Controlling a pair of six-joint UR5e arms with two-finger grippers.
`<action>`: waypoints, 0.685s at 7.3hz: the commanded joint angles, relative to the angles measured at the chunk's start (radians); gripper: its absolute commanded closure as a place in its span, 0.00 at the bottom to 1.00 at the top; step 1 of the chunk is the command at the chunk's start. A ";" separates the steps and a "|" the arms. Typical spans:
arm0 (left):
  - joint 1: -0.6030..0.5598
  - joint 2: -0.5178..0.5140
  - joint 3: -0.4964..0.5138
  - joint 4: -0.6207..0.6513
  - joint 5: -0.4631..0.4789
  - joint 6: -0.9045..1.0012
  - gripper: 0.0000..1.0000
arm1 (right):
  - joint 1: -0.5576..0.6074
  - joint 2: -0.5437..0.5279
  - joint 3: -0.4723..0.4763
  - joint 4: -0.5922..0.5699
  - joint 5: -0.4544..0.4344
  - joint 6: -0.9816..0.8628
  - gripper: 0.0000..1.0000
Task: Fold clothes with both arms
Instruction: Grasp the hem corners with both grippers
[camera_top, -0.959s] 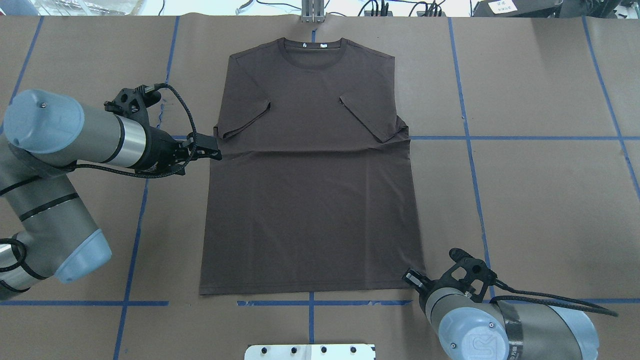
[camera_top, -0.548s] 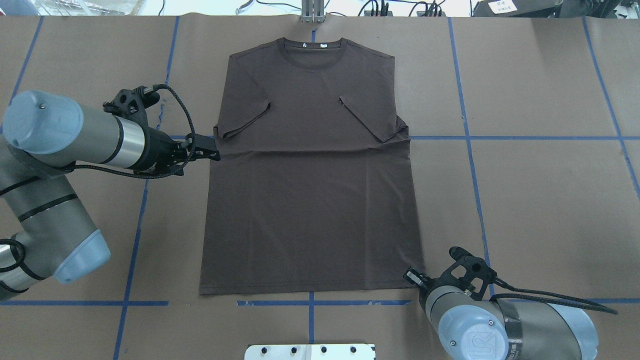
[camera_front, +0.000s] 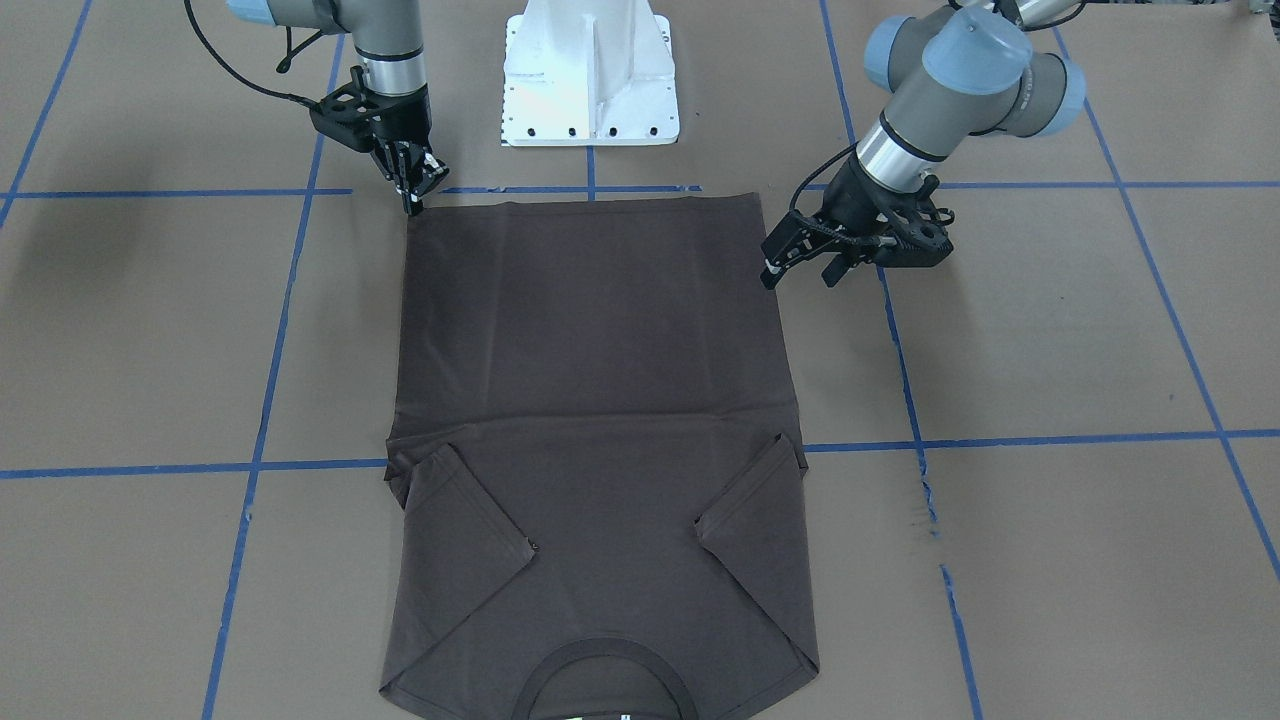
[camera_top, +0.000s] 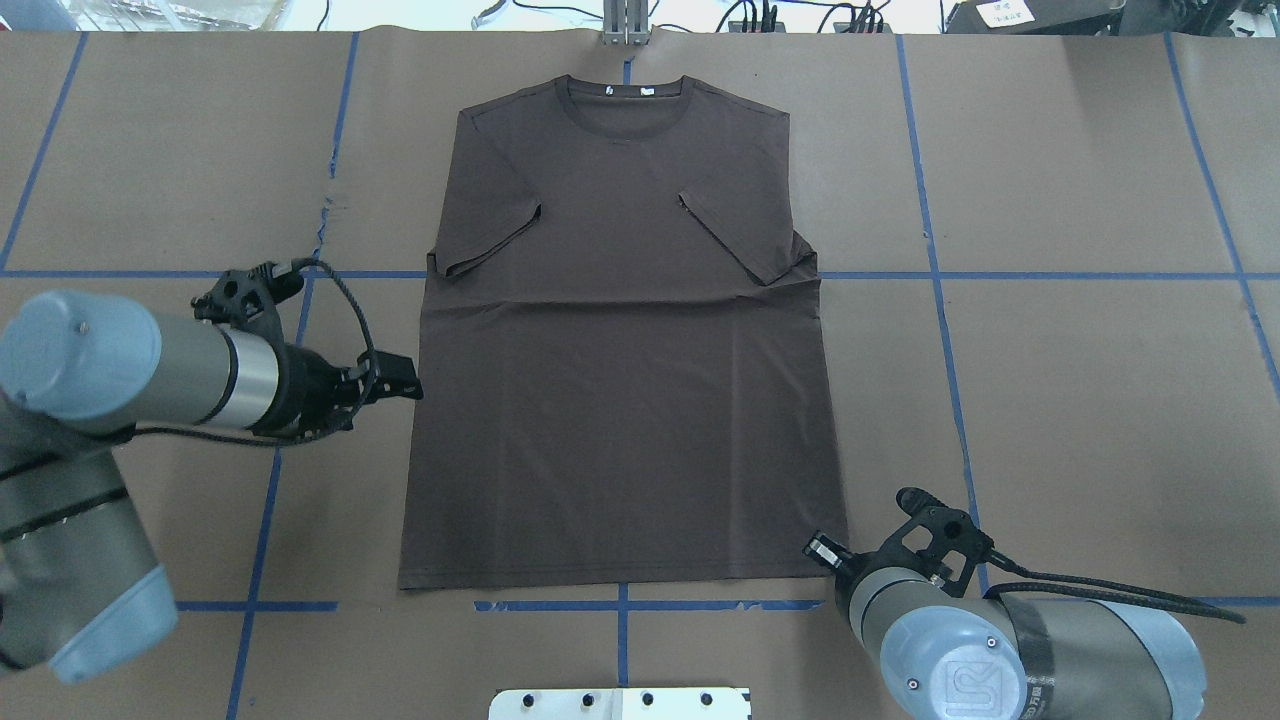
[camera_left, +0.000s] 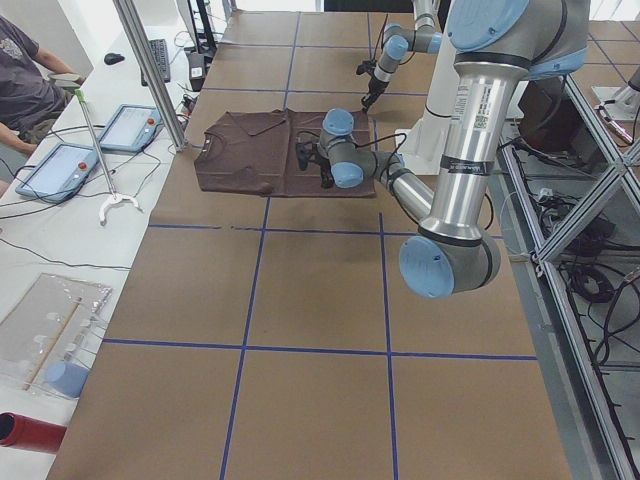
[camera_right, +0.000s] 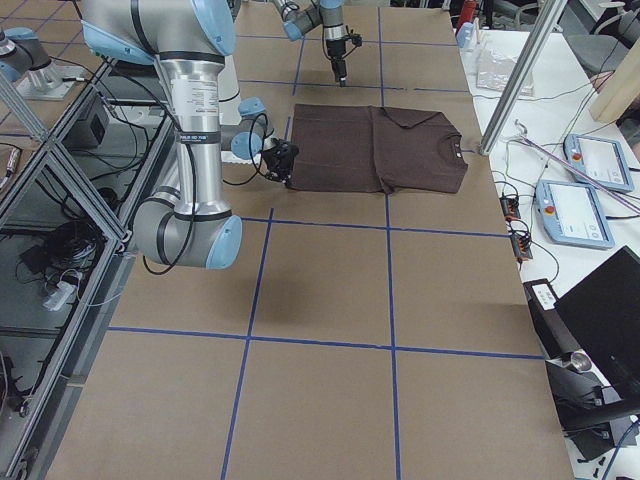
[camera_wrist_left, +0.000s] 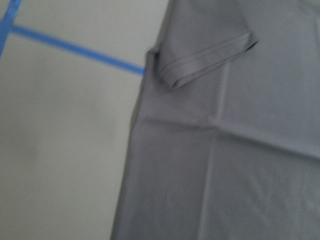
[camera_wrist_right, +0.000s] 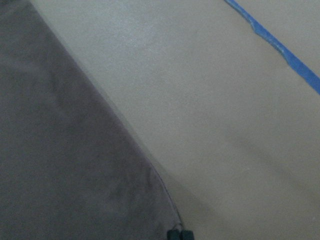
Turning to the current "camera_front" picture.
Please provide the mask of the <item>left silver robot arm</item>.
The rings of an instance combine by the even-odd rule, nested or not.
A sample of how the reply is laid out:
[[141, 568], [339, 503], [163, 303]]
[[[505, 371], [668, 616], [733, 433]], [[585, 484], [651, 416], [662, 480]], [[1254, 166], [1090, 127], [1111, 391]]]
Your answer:
[[938, 208], [936, 168], [968, 137], [1043, 137], [1068, 128], [1087, 96], [1083, 70], [1038, 53], [1030, 33], [1073, 17], [1065, 1], [951, 1], [893, 15], [870, 33], [864, 70], [888, 91], [873, 127], [828, 161], [819, 209], [790, 205], [762, 243], [773, 290], [799, 263], [831, 260], [827, 286], [860, 265], [929, 268], [952, 252], [954, 214]]

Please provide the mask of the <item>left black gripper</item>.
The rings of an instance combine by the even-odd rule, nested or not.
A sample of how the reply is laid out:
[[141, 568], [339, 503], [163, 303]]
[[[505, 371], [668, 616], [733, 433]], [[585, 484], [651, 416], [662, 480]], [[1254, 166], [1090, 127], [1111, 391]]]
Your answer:
[[[828, 183], [815, 219], [827, 225], [841, 225], [842, 233], [849, 237], [879, 236], [884, 233], [884, 223], [878, 220], [881, 209], [876, 200], [897, 202], [905, 197], [905, 192], [890, 190], [870, 178], [858, 156], [851, 155]], [[760, 281], [765, 290], [773, 291], [790, 268], [829, 251], [836, 234], [827, 225], [800, 211], [787, 211], [782, 217], [760, 243], [765, 261]], [[906, 255], [896, 247], [833, 252], [822, 270], [826, 287], [835, 288], [859, 264], [905, 266]]]

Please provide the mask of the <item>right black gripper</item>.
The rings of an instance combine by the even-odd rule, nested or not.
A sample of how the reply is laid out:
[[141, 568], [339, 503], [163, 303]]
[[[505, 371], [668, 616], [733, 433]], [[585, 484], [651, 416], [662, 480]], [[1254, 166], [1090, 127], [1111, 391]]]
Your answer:
[[375, 163], [401, 195], [404, 213], [416, 217], [424, 210], [424, 199], [451, 173], [430, 143], [428, 86], [399, 96], [371, 91], [372, 110], [379, 110], [370, 126], [376, 143]]

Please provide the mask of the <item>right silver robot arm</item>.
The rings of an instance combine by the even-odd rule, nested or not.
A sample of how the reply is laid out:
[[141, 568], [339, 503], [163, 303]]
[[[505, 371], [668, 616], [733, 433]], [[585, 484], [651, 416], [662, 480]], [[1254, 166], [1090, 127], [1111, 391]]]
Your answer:
[[430, 143], [430, 97], [419, 1], [229, 1], [242, 20], [347, 35], [349, 81], [319, 100], [297, 97], [320, 135], [367, 154], [408, 217], [449, 174]]

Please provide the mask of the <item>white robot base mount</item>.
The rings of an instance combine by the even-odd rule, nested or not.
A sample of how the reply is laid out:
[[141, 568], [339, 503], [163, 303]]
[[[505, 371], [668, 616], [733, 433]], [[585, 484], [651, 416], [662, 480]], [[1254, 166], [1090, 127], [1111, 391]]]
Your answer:
[[530, 1], [504, 38], [504, 146], [678, 141], [672, 28], [649, 1]]

